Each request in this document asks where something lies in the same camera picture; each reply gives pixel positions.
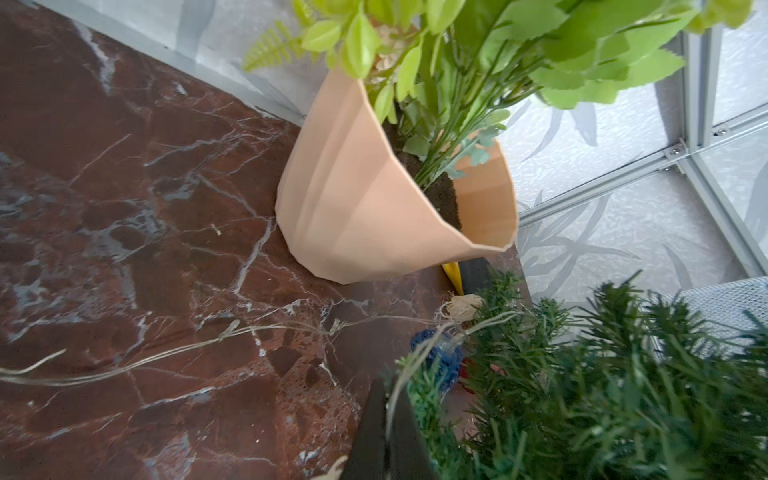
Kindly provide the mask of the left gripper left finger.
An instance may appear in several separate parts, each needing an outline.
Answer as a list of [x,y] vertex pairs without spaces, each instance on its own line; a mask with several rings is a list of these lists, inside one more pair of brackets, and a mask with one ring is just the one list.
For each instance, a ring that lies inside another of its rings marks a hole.
[[341,480],[374,480],[386,477],[385,433],[387,391],[382,379],[375,380],[361,416]]

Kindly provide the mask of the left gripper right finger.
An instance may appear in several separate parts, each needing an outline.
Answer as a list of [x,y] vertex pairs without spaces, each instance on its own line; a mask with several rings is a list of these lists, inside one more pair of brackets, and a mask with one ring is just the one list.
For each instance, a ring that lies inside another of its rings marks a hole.
[[405,390],[395,404],[389,436],[389,473],[394,480],[438,478]]

